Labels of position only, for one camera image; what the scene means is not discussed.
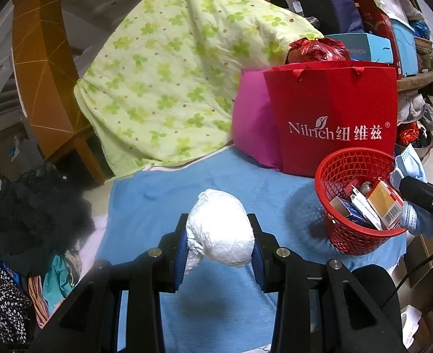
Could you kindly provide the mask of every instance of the pink pillow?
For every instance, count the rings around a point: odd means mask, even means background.
[[[234,144],[261,165],[282,169],[278,130],[264,70],[243,70],[233,108]]]

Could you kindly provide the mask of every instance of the red mesh basket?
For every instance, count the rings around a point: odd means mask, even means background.
[[[343,217],[331,206],[331,200],[339,196],[348,199],[344,187],[355,178],[361,182],[373,182],[377,178],[389,181],[394,158],[374,149],[352,147],[326,156],[316,170],[314,185],[324,207],[325,224],[331,243],[347,254],[367,254],[375,251],[386,240],[405,232],[404,228],[378,231],[362,227]]]

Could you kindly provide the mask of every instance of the black and white patterned cloth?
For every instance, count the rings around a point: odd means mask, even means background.
[[[29,299],[0,266],[0,338],[5,344],[25,344]]]

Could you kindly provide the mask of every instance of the cable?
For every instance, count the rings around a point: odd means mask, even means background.
[[[391,300],[391,298],[398,292],[398,290],[400,289],[401,285],[403,285],[406,280],[409,278],[409,276],[411,276],[414,272],[416,272],[419,268],[422,268],[425,264],[427,264],[428,262],[433,260],[433,254],[431,254],[427,259],[425,259],[422,263],[419,263],[418,265],[416,265],[410,272],[407,273],[407,275],[405,275],[405,277],[399,282],[399,284],[397,285],[396,289],[394,290],[394,292],[391,294],[391,296],[388,297],[388,299],[384,302],[384,304],[381,306],[381,309],[383,309],[383,307],[387,304],[387,302],[389,300]]]

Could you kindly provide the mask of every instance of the navy blue bag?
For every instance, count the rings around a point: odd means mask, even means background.
[[[305,17],[316,17],[322,34],[364,33],[354,0],[299,0]]]

